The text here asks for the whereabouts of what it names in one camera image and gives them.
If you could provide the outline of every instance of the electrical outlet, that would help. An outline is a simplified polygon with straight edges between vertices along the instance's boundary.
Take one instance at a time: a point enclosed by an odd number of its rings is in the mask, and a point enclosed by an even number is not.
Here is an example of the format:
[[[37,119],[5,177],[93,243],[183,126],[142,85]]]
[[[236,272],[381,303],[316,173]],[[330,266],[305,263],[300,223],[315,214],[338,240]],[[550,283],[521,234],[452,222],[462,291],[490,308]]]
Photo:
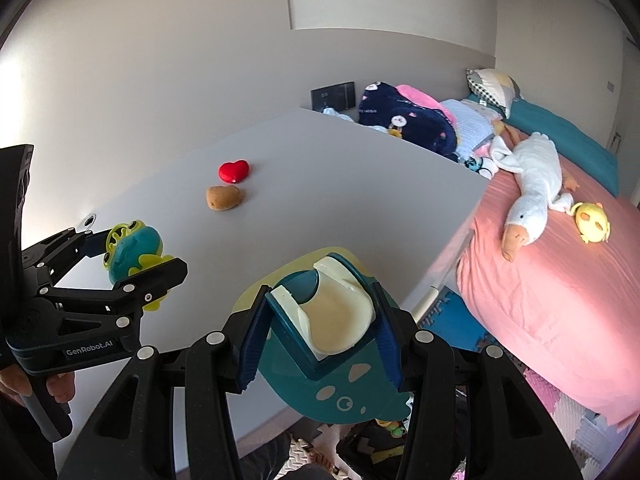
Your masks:
[[[325,86],[311,91],[311,109],[321,112],[325,108],[333,108],[342,112],[356,105],[355,83],[340,83],[339,85]]]

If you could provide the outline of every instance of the white tabletop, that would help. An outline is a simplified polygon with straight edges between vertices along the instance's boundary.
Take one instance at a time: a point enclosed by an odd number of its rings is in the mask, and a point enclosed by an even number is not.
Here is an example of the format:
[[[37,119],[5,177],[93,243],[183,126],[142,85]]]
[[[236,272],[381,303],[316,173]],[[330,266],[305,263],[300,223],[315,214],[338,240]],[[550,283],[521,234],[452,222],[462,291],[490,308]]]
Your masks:
[[[235,209],[210,210],[205,191],[222,184],[219,165],[240,158],[252,167],[239,184],[246,199]],[[142,344],[167,351],[222,328],[247,287],[327,246],[356,254],[403,308],[412,309],[433,284],[442,255],[458,252],[462,242],[452,240],[460,233],[465,237],[486,183],[403,140],[298,109],[158,168],[98,209],[93,231],[141,219],[161,234],[165,254],[187,262],[184,283],[142,321]],[[94,258],[76,266],[60,286],[110,288],[110,283],[101,259]],[[74,434],[56,445],[59,459],[122,366],[77,373]],[[178,394],[177,406],[181,399]],[[242,396],[229,398],[236,439],[286,408],[258,374]],[[187,459],[179,409],[174,419],[176,465],[182,469]]]

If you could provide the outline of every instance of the white goose plush toy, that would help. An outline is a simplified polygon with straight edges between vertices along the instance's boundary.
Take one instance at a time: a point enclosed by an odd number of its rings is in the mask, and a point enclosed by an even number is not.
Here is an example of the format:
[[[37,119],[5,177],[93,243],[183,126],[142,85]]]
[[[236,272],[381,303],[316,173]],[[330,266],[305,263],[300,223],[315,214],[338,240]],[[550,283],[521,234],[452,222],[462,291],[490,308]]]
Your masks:
[[[514,173],[521,196],[513,203],[504,224],[501,251],[512,262],[522,246],[535,242],[546,227],[547,211],[567,212],[574,204],[564,187],[575,191],[574,177],[560,166],[556,146],[546,135],[534,132],[520,140],[510,126],[506,129],[514,143],[511,151],[500,136],[494,137],[491,157],[502,170]]]

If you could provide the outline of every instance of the teal blanket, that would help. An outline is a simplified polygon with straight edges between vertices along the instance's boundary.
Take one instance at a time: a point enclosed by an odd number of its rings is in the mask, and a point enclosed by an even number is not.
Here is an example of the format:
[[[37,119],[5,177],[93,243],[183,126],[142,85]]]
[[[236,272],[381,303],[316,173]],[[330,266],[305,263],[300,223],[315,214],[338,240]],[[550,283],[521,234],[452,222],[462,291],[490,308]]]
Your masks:
[[[468,99],[478,102],[471,94]],[[618,196],[618,161],[591,137],[582,133],[575,124],[555,115],[546,108],[516,99],[511,105],[511,117],[504,122],[526,134],[547,134],[556,144],[560,155],[568,158],[601,183],[613,196]]]

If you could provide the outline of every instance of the checkered pillow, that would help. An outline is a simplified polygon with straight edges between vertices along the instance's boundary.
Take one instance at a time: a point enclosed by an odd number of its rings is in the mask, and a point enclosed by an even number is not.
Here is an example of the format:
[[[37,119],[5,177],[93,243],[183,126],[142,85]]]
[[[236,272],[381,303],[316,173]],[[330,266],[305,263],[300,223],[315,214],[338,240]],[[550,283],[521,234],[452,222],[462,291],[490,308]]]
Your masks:
[[[508,119],[511,115],[511,102],[520,97],[520,88],[509,76],[493,68],[484,70],[466,70],[466,81],[471,91],[481,101],[500,108]]]

